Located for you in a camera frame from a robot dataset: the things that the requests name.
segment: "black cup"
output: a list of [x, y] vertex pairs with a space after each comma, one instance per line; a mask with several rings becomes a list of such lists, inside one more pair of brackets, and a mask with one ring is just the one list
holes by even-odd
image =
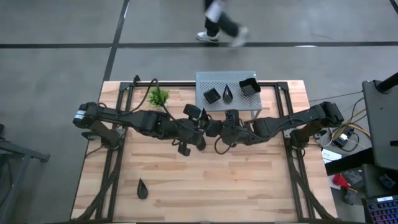
[[241, 87], [245, 96], [251, 96], [261, 92], [261, 88], [255, 78], [248, 78], [246, 80], [240, 81], [239, 86]]
[[210, 104], [216, 102], [221, 98], [220, 94], [218, 94], [215, 88], [212, 88], [211, 90], [204, 92], [203, 96], [205, 96], [207, 102], [209, 102]]

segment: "keyboard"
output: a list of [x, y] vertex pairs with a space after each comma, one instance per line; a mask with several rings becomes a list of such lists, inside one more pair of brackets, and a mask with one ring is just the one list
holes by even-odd
[[398, 223], [398, 196], [367, 199], [366, 201], [373, 223]]

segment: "black pants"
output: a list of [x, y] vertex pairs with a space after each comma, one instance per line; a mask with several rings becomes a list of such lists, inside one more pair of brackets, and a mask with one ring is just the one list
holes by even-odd
[[[205, 0], [205, 10], [213, 3], [214, 0]], [[239, 25], [233, 22], [224, 12], [220, 15], [217, 23], [211, 22], [206, 18], [205, 27], [207, 29], [207, 35], [214, 37], [217, 33], [223, 30], [226, 34], [231, 37], [238, 36]]]

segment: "desk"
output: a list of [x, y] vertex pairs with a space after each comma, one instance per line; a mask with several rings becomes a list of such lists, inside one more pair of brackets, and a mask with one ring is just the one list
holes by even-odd
[[[104, 82], [99, 102], [116, 106], [120, 82]], [[295, 112], [309, 107], [303, 81], [288, 81]], [[161, 87], [170, 90], [169, 111], [176, 118], [186, 118], [185, 104], [195, 104], [194, 87]], [[146, 87], [134, 87], [131, 108], [142, 100]], [[275, 92], [261, 91], [260, 117], [278, 117]], [[142, 110], [151, 107], [144, 103]], [[214, 119], [224, 119], [223, 112], [210, 112]], [[243, 120], [249, 111], [241, 111]], [[207, 138], [204, 151], [194, 146], [189, 157], [177, 152], [171, 141], [148, 138], [128, 129], [114, 210], [114, 222], [274, 222], [296, 221], [290, 177], [280, 133], [269, 142], [231, 149], [217, 155], [216, 138]], [[99, 141], [92, 141], [88, 152]], [[304, 157], [308, 181], [320, 203], [336, 217], [325, 166], [318, 147], [308, 147]], [[72, 212], [78, 217], [98, 193], [103, 175], [106, 150], [91, 154], [84, 163]], [[149, 196], [138, 199], [137, 185], [142, 178]], [[305, 199], [300, 194], [305, 210]], [[108, 204], [105, 203], [104, 214]]]

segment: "perforated metal platform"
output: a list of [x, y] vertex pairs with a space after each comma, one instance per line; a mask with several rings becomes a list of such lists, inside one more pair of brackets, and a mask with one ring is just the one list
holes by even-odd
[[[230, 72], [197, 72], [196, 74], [196, 105], [207, 111], [225, 111], [225, 110], [242, 110], [253, 111], [262, 110], [260, 94], [256, 93], [252, 96], [243, 95], [239, 82], [247, 78], [256, 78], [256, 71], [230, 71]], [[223, 93], [225, 85], [231, 90], [233, 100], [230, 104], [223, 101]], [[209, 104], [203, 93], [216, 88], [221, 99], [217, 102]]]

